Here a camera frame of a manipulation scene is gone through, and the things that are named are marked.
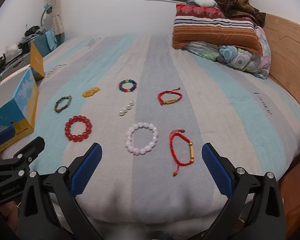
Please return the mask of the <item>person's left hand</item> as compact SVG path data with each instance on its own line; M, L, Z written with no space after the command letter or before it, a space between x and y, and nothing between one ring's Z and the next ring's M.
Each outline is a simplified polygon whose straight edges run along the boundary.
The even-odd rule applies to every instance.
M7 225L13 232L18 231L19 209L15 202L9 202L0 206L0 212L7 219Z

